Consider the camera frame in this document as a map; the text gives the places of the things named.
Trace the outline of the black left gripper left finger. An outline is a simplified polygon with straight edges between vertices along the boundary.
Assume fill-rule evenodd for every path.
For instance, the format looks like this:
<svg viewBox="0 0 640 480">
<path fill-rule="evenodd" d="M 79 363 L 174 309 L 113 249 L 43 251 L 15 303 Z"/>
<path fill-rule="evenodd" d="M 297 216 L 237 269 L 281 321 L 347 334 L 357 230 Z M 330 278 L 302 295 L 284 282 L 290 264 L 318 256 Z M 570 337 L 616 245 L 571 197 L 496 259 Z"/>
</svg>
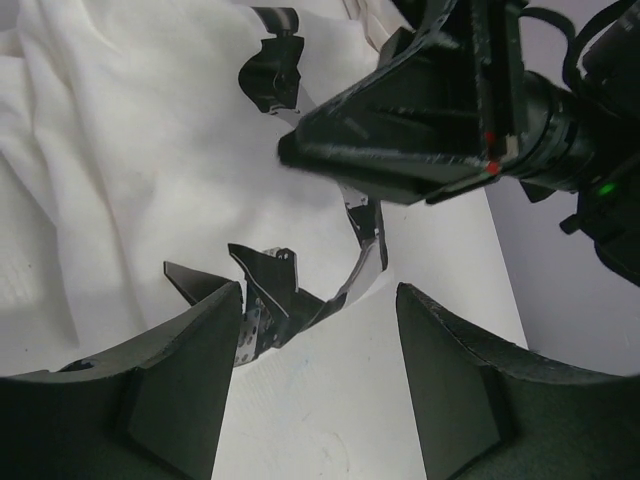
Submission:
<svg viewBox="0 0 640 480">
<path fill-rule="evenodd" d="M 1 381 L 5 479 L 208 479 L 241 324 L 228 283 L 58 372 Z"/>
</svg>

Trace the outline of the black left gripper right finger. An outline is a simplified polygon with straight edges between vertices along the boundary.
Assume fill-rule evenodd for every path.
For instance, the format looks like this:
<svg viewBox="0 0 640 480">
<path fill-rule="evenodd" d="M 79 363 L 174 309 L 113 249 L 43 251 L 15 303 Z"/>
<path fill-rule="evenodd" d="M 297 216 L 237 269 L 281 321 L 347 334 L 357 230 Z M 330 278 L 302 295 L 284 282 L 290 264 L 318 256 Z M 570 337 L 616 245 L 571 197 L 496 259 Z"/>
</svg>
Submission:
<svg viewBox="0 0 640 480">
<path fill-rule="evenodd" d="M 639 380 L 568 365 L 410 284 L 396 313 L 430 479 L 635 479 Z"/>
</svg>

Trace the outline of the plain white t-shirt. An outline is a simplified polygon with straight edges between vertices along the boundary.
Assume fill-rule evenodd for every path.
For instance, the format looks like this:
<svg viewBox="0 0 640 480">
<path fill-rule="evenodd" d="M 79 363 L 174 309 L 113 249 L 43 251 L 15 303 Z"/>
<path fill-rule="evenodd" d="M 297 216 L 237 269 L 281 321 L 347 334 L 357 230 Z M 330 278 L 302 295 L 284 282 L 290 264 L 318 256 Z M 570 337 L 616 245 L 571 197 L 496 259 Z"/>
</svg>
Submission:
<svg viewBox="0 0 640 480">
<path fill-rule="evenodd" d="M 525 343 L 488 201 L 386 206 L 359 266 L 359 197 L 279 165 L 299 115 L 370 73 L 387 1 L 5 1 L 1 372 L 55 370 L 184 310 L 165 262 L 233 280 L 232 244 L 297 257 L 349 303 L 413 282 Z"/>
</svg>

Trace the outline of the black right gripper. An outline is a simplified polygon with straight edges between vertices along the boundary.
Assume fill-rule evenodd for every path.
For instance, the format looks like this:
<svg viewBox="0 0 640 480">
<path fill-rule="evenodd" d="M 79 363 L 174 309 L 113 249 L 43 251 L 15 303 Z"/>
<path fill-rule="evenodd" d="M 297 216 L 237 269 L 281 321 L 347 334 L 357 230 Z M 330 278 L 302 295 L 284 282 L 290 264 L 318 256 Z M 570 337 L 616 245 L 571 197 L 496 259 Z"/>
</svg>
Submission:
<svg viewBox="0 0 640 480">
<path fill-rule="evenodd" d="M 571 23 L 523 1 L 400 1 L 378 65 L 304 116 L 282 165 L 399 204 L 435 204 L 501 176 L 533 200 L 598 177 L 595 107 L 525 69 L 519 20 Z"/>
</svg>

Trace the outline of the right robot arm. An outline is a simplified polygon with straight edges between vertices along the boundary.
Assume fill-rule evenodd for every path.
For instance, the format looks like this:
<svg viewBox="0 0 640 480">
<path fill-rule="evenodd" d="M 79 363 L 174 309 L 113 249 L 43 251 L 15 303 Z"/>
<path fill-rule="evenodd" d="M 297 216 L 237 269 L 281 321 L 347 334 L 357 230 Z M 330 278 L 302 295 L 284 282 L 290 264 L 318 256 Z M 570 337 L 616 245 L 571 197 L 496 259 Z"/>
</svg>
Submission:
<svg viewBox="0 0 640 480">
<path fill-rule="evenodd" d="M 639 280 L 639 5 L 582 29 L 523 1 L 401 1 L 408 27 L 377 69 L 305 115 L 287 167 L 377 199 L 438 204 L 503 177 L 537 203 L 578 197 L 561 222 Z"/>
</svg>

